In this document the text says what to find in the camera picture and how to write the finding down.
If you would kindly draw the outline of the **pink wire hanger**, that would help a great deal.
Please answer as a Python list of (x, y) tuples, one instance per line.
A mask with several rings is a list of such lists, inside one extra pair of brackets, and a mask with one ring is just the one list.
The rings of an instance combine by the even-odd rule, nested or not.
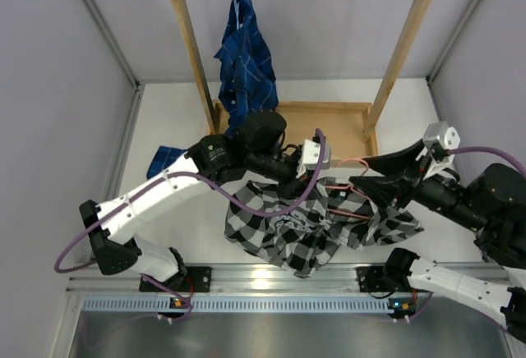
[[(362, 171), (361, 177), (369, 171), (370, 166), (369, 163), (364, 158), (358, 158), (358, 157), (352, 157), (352, 158), (345, 158), (341, 161), (339, 161), (336, 166), (341, 167), (346, 163), (358, 163), (364, 167), (364, 170)], [(355, 195), (361, 196), (362, 198), (369, 200), (369, 197), (365, 194), (363, 194), (359, 189), (355, 188), (353, 183), (348, 183), (346, 186), (326, 186), (326, 188), (329, 188), (331, 190), (350, 190)], [(366, 215), (361, 215), (358, 213), (353, 213), (345, 210), (340, 209), (329, 209), (330, 213), (338, 214), (350, 218), (356, 218), (360, 220), (370, 220), (371, 218)]]

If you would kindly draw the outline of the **black white checkered shirt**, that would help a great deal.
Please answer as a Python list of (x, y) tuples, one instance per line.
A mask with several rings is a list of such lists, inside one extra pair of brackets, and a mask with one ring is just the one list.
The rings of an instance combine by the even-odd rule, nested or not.
[(249, 181), (235, 198), (256, 212), (231, 203), (225, 217), (225, 239), (297, 278), (309, 278), (341, 247), (390, 246), (424, 230), (410, 212), (381, 207), (330, 177), (321, 178), (309, 197), (284, 215), (277, 211), (292, 201), (280, 196), (275, 184)]

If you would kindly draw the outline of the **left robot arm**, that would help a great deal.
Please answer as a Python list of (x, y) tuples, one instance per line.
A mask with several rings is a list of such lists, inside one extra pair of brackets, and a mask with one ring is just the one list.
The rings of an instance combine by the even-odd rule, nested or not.
[(230, 134), (207, 135), (172, 164), (136, 189), (113, 200), (80, 206), (99, 271), (115, 275), (126, 270), (149, 276), (167, 291), (177, 291), (187, 269), (174, 248), (157, 246), (137, 234), (176, 205), (253, 172), (280, 184), (307, 178), (308, 168), (320, 170), (325, 143), (321, 134), (287, 155), (279, 142), (287, 123), (275, 111), (249, 115)]

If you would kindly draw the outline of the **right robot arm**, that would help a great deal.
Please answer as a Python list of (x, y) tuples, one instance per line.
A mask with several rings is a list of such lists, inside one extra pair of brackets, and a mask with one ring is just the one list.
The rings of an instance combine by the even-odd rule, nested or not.
[(507, 272), (489, 282), (441, 265), (423, 252), (394, 248), (384, 263), (360, 268), (362, 291), (426, 291), (476, 310), (525, 340), (525, 166), (489, 146), (425, 139), (367, 157), (374, 177), (350, 182), (383, 210), (418, 204), (464, 230), (454, 259), (488, 260)]

